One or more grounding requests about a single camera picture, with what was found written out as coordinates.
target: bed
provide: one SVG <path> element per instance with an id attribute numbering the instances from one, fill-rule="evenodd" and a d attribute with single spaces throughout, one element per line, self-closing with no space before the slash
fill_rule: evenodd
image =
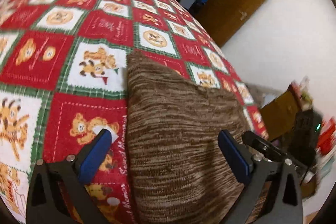
<path id="1" fill-rule="evenodd" d="M 110 151 L 85 187 L 111 223 L 135 223 L 125 150 L 132 51 L 235 93 L 251 130 L 267 137 L 245 84 L 176 0 L 0 0 L 0 196 L 19 222 L 36 160 L 63 160 L 106 128 Z"/>

